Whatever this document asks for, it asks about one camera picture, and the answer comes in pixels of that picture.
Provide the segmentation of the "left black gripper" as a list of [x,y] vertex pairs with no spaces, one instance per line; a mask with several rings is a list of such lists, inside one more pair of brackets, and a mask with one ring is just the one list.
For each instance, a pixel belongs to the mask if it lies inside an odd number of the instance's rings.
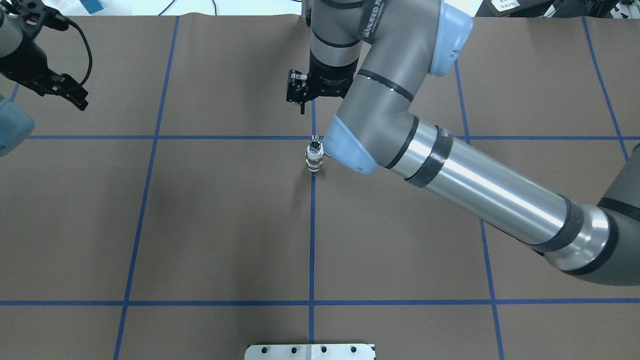
[[68,73],[59,74],[51,70],[45,52],[36,43],[22,44],[2,57],[0,70],[7,79],[39,96],[60,96],[80,111],[85,111],[89,105],[89,92]]

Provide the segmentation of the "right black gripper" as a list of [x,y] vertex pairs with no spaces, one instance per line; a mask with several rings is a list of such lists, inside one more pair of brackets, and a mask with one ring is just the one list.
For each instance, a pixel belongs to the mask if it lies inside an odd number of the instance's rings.
[[345,66],[331,66],[310,54],[308,73],[290,69],[286,76],[286,102],[300,106],[302,115],[306,104],[318,97],[345,98],[354,82],[359,59]]

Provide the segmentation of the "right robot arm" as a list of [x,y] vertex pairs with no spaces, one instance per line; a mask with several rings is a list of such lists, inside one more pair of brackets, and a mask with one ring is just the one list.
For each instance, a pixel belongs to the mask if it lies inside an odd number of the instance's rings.
[[473,19],[443,0],[304,0],[310,68],[286,100],[343,102],[324,150],[361,174],[384,167],[466,209],[590,283],[640,282],[639,150],[597,205],[555,194],[409,112],[427,75],[444,76]]

